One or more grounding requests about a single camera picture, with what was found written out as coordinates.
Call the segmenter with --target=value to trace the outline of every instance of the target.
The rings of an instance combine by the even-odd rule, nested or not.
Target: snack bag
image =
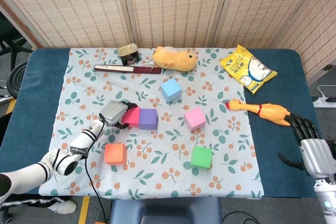
[[[220,65],[252,94],[257,92],[264,82],[278,74],[267,68],[241,45],[238,45],[233,54],[220,62]]]

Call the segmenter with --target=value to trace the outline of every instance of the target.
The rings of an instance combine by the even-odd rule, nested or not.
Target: orange cube
[[[124,144],[105,145],[104,161],[109,165],[124,165],[127,162],[127,149]]]

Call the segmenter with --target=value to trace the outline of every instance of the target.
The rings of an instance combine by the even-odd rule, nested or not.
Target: woven partition panel
[[[13,0],[50,47],[129,43],[119,0]]]
[[[140,47],[206,47],[218,1],[132,0]]]
[[[215,47],[267,48],[302,0],[226,0]]]
[[[308,0],[288,24],[277,48],[301,55],[307,79],[336,59],[336,0]]]

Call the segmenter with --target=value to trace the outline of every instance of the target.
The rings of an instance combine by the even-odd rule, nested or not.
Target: yellow floor tape
[[[16,99],[10,101],[6,114],[11,113],[13,111],[15,103]]]
[[[90,196],[84,196],[83,203],[82,203],[82,209],[79,215],[78,224],[85,224],[86,222],[86,215],[89,209],[89,201],[90,201]]]

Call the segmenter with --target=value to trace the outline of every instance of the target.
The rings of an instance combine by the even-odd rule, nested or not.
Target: black pants
[[[12,113],[9,113],[0,118],[0,146],[5,136],[5,132]],[[25,204],[31,207],[50,207],[54,203],[63,203],[68,200],[69,196],[55,197],[55,196],[41,196],[36,194],[12,194],[0,206],[0,211],[15,207],[20,204]]]

